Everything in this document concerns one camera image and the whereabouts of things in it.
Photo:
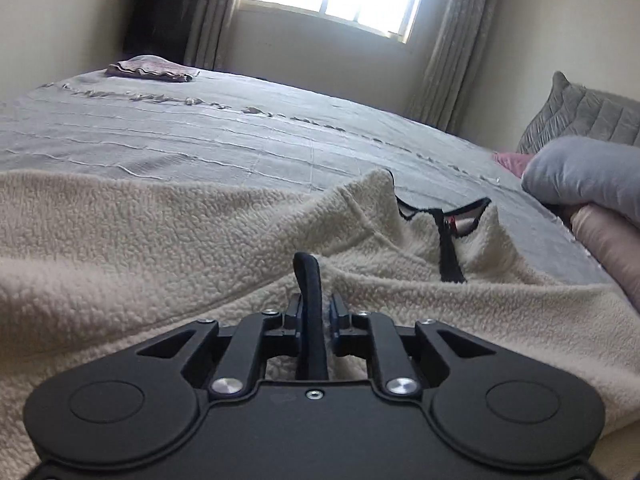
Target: pink folded towel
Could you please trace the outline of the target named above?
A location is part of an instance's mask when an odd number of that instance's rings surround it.
[[[126,61],[112,63],[107,67],[108,75],[121,77],[139,77],[175,83],[188,83],[200,70],[179,65],[159,56],[136,56]]]

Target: white pillow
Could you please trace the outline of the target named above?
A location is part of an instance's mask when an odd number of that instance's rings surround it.
[[[588,137],[560,137],[531,159],[522,189],[547,204],[593,202],[640,224],[640,150]]]

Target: window sill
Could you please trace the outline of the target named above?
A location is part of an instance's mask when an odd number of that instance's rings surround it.
[[[350,20],[345,20],[343,18],[338,18],[337,16],[331,16],[329,14],[320,14],[320,12],[317,12],[316,10],[301,9],[300,7],[289,7],[282,4],[275,4],[273,2],[263,2],[261,0],[241,0],[239,8],[240,10],[251,10],[253,12],[295,12],[296,14],[306,14],[307,16],[312,16],[314,18],[321,18],[322,20],[341,23],[343,25],[347,25],[348,27],[359,28],[360,30],[370,32],[371,34],[375,34],[376,36],[389,38],[390,40],[393,40],[397,43],[406,43],[402,36],[400,36],[399,34],[395,34],[394,32],[382,32],[381,30],[367,27],[366,25],[362,25],[358,22],[352,22]]]

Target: pink pillow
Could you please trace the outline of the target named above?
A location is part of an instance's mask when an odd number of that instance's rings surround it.
[[[571,217],[575,238],[616,280],[640,311],[640,230],[611,209],[588,204]]]
[[[494,160],[518,178],[522,178],[522,174],[532,158],[533,155],[529,155],[529,153],[494,153]]]

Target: gray pillow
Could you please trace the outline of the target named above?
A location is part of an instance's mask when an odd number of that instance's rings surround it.
[[[556,72],[551,94],[527,126],[518,152],[537,153],[549,141],[565,135],[640,147],[639,131],[639,102],[569,83],[562,72]]]
[[[614,142],[568,136],[534,156],[522,189],[540,202],[593,202],[640,224],[640,150]]]

